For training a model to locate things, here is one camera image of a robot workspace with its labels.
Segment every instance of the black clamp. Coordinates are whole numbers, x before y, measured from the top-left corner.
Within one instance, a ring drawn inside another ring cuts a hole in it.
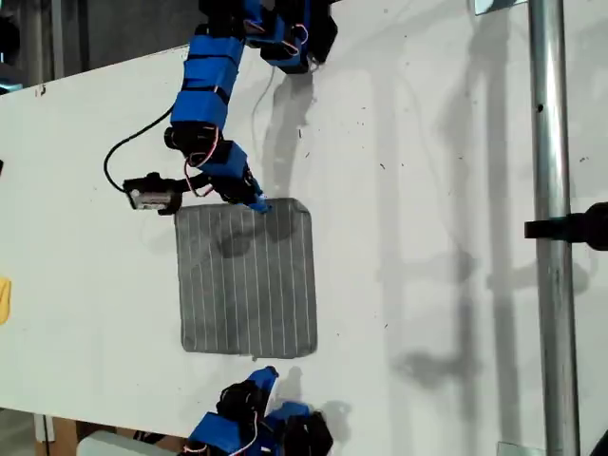
[[[569,214],[562,218],[528,221],[526,239],[586,242],[594,250],[608,251],[608,202],[594,204],[587,212]]]
[[[199,174],[190,180],[193,188],[209,184],[209,177]],[[123,189],[133,209],[153,209],[160,216],[171,216],[181,208],[182,194],[188,191],[186,180],[163,179],[159,173],[145,178],[125,180]]]

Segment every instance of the floor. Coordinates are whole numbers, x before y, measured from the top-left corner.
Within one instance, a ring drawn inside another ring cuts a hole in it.
[[[35,456],[34,420],[29,413],[0,410],[2,456]]]
[[[10,62],[25,86],[183,46],[205,20],[198,0],[4,0],[1,13],[21,30]]]

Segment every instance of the red and white wire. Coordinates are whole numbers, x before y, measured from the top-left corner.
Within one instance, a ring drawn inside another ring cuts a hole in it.
[[[214,127],[205,126],[205,128],[213,129]],[[194,152],[194,153],[190,154],[188,157],[186,157],[186,160],[183,162],[183,174],[186,177],[186,182],[188,183],[188,188],[194,194],[194,196],[197,198],[200,198],[201,196],[206,197],[207,195],[209,195],[209,193],[211,193],[211,190],[207,190],[204,195],[199,195],[197,193],[195,188],[192,186],[192,182],[190,181],[190,176],[188,176],[188,165],[193,166],[193,167],[201,167],[204,164],[206,164],[207,162],[209,162],[209,159],[211,159],[211,157],[213,156],[213,153],[218,148],[218,143],[219,143],[219,127],[216,126],[215,129],[216,129],[216,137],[214,138],[213,145],[211,146],[211,149],[209,150],[209,152],[207,152],[207,153]],[[193,164],[192,159],[199,155],[202,155],[204,157],[204,159],[200,163]]]
[[[185,447],[182,449],[182,451],[181,451],[181,452],[182,452],[182,453],[188,453],[188,454],[201,454],[201,453],[206,452],[206,451],[207,451],[207,445],[205,445],[205,446],[204,446],[203,448],[201,448],[201,449],[192,449],[192,448],[189,448],[188,446],[185,446]]]
[[[306,26],[304,24],[295,24],[294,29],[297,29],[297,28],[301,28],[306,32],[306,38],[304,38],[304,41],[302,41],[302,46],[304,46],[308,42],[308,29],[306,28]]]
[[[248,443],[246,446],[244,446],[241,449],[238,449],[237,451],[235,451],[234,453],[230,453],[228,456],[237,456],[238,454],[248,450],[251,445],[253,445],[257,440],[257,412],[254,412],[254,438],[251,439],[251,442]]]

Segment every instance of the black cable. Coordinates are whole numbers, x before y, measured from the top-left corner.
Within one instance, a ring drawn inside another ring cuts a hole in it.
[[[47,416],[42,415],[43,423],[45,425],[45,452],[47,456],[50,456],[50,445],[48,444],[48,427],[47,427]]]
[[[166,119],[169,116],[169,114],[171,114],[172,111],[173,111],[173,106],[171,106],[169,108],[169,110],[167,112],[165,112],[164,114],[162,114],[156,121],[154,121],[153,123],[151,123],[148,126],[145,126],[144,128],[142,128],[137,133],[135,133],[135,134],[129,136],[128,138],[120,141],[118,144],[116,144],[114,147],[112,147],[110,149],[110,151],[107,153],[107,155],[105,156],[105,159],[104,159],[104,174],[105,174],[105,178],[107,179],[107,181],[110,182],[110,184],[116,190],[118,190],[121,193],[124,193],[124,189],[118,183],[116,183],[112,179],[112,177],[110,176],[109,171],[107,170],[107,165],[109,164],[109,161],[112,158],[112,155],[114,155],[114,152],[116,152],[118,150],[118,148],[121,147],[122,145],[127,144],[129,141],[134,140],[138,136],[141,136],[143,133],[145,133],[146,131],[148,131],[150,128],[154,128],[156,125],[160,124],[164,119]]]

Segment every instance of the wire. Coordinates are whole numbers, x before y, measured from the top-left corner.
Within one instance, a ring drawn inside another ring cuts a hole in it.
[[[207,450],[207,445],[205,445],[203,448],[201,449],[191,449],[188,446],[184,446],[183,450],[181,452],[183,453],[196,453],[196,454],[201,454],[202,452]]]
[[[301,29],[303,29],[306,32],[306,38],[304,38],[304,41],[302,41],[302,46],[304,46],[306,43],[308,43],[308,29],[306,28],[306,26],[304,24],[295,24],[294,25],[294,29],[297,29],[298,27],[300,27]]]
[[[248,443],[246,446],[244,446],[241,449],[238,449],[237,451],[235,451],[234,453],[229,454],[228,456],[237,456],[238,454],[242,453],[243,451],[246,451],[247,449],[250,448],[251,445],[254,444],[254,442],[257,440],[257,412],[254,412],[254,438],[251,439],[251,442]]]
[[[254,29],[258,29],[262,33],[266,33],[266,29],[264,27],[261,27],[258,24],[253,23],[250,19],[245,19],[243,22],[245,24],[247,24],[247,25],[250,25]],[[304,27],[304,26],[302,24],[297,24],[294,27]],[[304,43],[306,43],[307,41],[308,41],[308,31],[306,30],[306,40],[302,43],[302,45],[304,45]],[[290,48],[291,50],[294,51],[293,53],[291,53],[291,52],[288,51],[289,55],[291,55],[292,57],[295,57],[297,54],[300,53],[300,49],[298,49],[297,47],[295,47],[291,43],[288,43],[285,40],[281,41],[281,44],[284,45],[285,47]]]
[[[256,153],[259,150],[257,147],[257,137],[256,137],[256,111],[257,111],[257,108],[259,107],[259,104],[262,103],[262,100],[268,93],[268,90],[270,90],[270,86],[273,84],[273,79],[275,78],[275,70],[276,70],[276,66],[272,66],[272,71],[270,73],[270,78],[268,80],[268,84],[266,85],[266,87],[264,87],[262,94],[259,96],[259,98],[256,101],[256,105],[254,106],[254,109],[252,109],[252,111],[251,111],[251,137],[254,140],[254,148],[255,148]]]
[[[173,111],[173,106],[171,106],[169,108],[169,110],[167,112],[165,112],[164,114],[162,114],[156,121],[154,121],[153,123],[151,123],[148,126],[145,126],[144,128],[142,128],[140,131],[138,131],[137,133],[129,136],[128,138],[125,138],[124,140],[120,141],[118,144],[116,144],[114,147],[112,147],[110,149],[110,151],[107,153],[107,155],[105,156],[104,159],[104,174],[105,174],[105,178],[107,179],[108,182],[110,182],[110,184],[119,192],[121,193],[126,193],[124,191],[124,189],[118,184],[116,183],[112,177],[110,176],[110,173],[107,169],[108,164],[110,162],[110,159],[112,158],[112,156],[114,155],[114,152],[116,152],[118,150],[119,147],[127,144],[129,141],[136,139],[138,136],[141,136],[143,133],[145,133],[146,131],[148,131],[151,128],[154,128],[156,125],[160,124],[164,119],[166,119],[169,114],[171,114],[171,112]]]
[[[218,143],[219,143],[219,127],[216,126],[216,138],[214,139],[213,145],[211,146],[211,149],[209,150],[209,152],[207,152],[206,154],[204,152],[194,152],[193,154],[190,154],[188,157],[186,157],[186,160],[183,163],[183,174],[186,177],[186,182],[188,183],[188,188],[197,198],[200,198],[200,195],[194,189],[194,186],[192,185],[192,182],[190,181],[190,176],[188,176],[188,165],[193,166],[193,167],[195,166],[194,164],[192,164],[192,158],[197,155],[203,155],[204,159],[200,163],[197,163],[196,167],[203,166],[204,164],[209,162],[209,159],[211,159],[211,157],[213,156],[213,153],[218,148]]]

